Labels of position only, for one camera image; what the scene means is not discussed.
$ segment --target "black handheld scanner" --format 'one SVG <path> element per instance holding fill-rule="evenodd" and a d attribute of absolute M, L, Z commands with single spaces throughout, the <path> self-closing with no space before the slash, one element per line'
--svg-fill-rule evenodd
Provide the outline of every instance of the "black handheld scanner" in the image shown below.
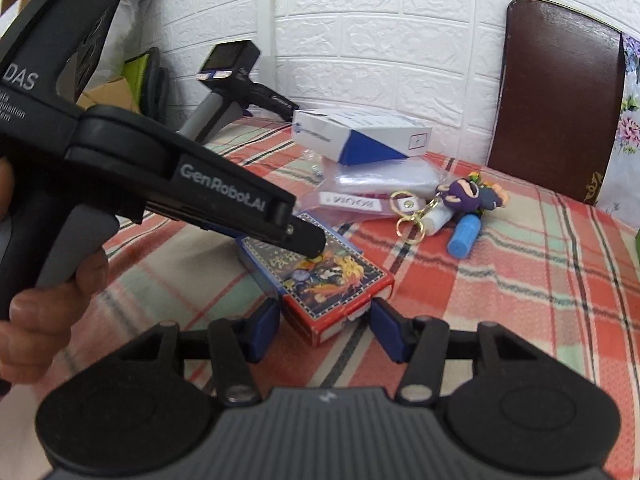
<path fill-rule="evenodd" d="M 205 144 L 224 126 L 242 117 L 250 105 L 290 123 L 298 105 L 249 78 L 259 57 L 260 50 L 249 40 L 217 44 L 196 76 L 211 94 L 185 122 L 180 134 Z"/>
<path fill-rule="evenodd" d="M 149 118 L 69 100 L 118 2 L 31 0 L 0 39 L 0 154 L 15 171 L 0 224 L 2 320 L 19 292 L 71 279 L 118 231 L 116 215 L 142 222 L 150 210 L 312 258 L 324 250 L 322 229 L 292 215 L 292 194 Z"/>

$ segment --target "blue triangle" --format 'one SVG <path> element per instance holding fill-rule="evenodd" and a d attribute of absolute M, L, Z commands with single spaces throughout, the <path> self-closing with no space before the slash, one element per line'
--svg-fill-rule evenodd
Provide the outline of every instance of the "blue triangle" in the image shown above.
<path fill-rule="evenodd" d="M 371 139 L 356 130 L 351 130 L 349 138 L 340 152 L 338 163 L 344 166 L 355 166 L 356 164 L 396 158 L 407 158 L 407 156 L 396 152 L 378 140 Z"/>

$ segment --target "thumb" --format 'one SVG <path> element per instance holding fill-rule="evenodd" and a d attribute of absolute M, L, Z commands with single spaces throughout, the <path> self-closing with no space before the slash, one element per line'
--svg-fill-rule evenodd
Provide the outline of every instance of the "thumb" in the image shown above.
<path fill-rule="evenodd" d="M 14 195 L 14 170 L 6 158 L 0 158 L 0 220 L 9 211 L 9 204 Z"/>

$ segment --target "device screen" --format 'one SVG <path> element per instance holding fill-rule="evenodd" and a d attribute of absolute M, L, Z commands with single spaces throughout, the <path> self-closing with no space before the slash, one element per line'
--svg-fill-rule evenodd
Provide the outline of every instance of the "device screen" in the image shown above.
<path fill-rule="evenodd" d="M 209 59 L 204 63 L 203 70 L 220 70 L 235 65 L 238 56 L 246 45 L 241 41 L 219 43 L 213 49 Z"/>

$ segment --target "pink flower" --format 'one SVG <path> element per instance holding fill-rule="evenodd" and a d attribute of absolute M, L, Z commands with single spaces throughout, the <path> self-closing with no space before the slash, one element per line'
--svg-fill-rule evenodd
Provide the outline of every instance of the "pink flower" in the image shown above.
<path fill-rule="evenodd" d="M 627 113 L 623 113 L 620 117 L 616 140 L 623 144 L 634 144 L 640 147 L 640 125 Z"/>

